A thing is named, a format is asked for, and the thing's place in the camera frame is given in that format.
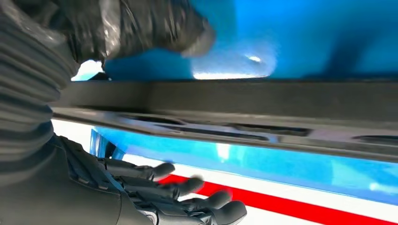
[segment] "black metal frame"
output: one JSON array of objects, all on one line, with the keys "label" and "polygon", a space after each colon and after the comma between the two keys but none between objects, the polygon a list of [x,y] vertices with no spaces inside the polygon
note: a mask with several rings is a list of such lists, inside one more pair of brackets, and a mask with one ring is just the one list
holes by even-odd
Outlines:
[{"label": "black metal frame", "polygon": [[398,162],[398,82],[74,82],[52,109],[144,134]]}]

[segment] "black glove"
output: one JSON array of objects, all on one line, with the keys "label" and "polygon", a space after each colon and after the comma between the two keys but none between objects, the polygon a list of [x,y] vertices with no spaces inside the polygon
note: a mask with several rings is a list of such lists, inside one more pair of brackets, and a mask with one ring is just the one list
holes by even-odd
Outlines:
[{"label": "black glove", "polygon": [[15,0],[42,27],[64,34],[74,58],[105,60],[163,48],[208,52],[215,32],[188,0]]},{"label": "black glove", "polygon": [[235,225],[247,214],[244,204],[231,202],[226,191],[207,199],[178,201],[179,197],[199,190],[203,181],[191,178],[183,183],[166,185],[154,181],[173,172],[172,164],[164,163],[154,168],[109,158],[98,158],[98,161],[122,185],[137,210],[155,225]]}]

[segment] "blue painted surface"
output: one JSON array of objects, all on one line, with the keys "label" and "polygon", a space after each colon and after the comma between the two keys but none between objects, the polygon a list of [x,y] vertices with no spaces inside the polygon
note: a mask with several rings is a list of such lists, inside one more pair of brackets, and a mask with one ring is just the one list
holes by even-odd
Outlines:
[{"label": "blue painted surface", "polygon": [[398,205],[394,163],[96,130],[128,154]]},{"label": "blue painted surface", "polygon": [[396,0],[191,1],[218,33],[208,55],[154,50],[105,71],[114,80],[398,78]]}]

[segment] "robotic hand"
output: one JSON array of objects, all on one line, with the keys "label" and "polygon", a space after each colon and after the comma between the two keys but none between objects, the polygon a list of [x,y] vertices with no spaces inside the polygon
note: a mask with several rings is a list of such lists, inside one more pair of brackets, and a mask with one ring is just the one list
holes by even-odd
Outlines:
[{"label": "robotic hand", "polygon": [[152,168],[109,158],[98,158],[98,161],[129,194],[137,210],[154,225],[236,225],[246,215],[244,204],[231,202],[226,191],[219,191],[207,199],[178,201],[179,197],[200,189],[203,181],[191,178],[180,184],[155,182],[174,170],[172,164]]},{"label": "robotic hand", "polygon": [[88,59],[164,48],[207,52],[214,32],[187,0],[0,1],[0,223],[235,225],[246,215],[225,192],[159,184],[174,168],[98,159],[54,135],[49,102]]}]

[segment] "red stripe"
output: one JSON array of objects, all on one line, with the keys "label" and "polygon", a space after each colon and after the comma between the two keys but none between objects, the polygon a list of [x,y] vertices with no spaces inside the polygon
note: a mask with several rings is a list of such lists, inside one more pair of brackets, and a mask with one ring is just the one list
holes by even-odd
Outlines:
[{"label": "red stripe", "polygon": [[[161,181],[161,183],[183,182],[186,177],[171,175]],[[228,190],[233,193],[233,200],[239,200],[247,206],[272,211],[295,218],[301,218],[325,225],[396,225],[392,222],[352,214],[340,210],[329,209],[326,207],[312,205],[304,202],[297,202],[285,198],[264,195],[239,188],[233,188],[205,182],[198,194],[210,196],[214,192]]]}]

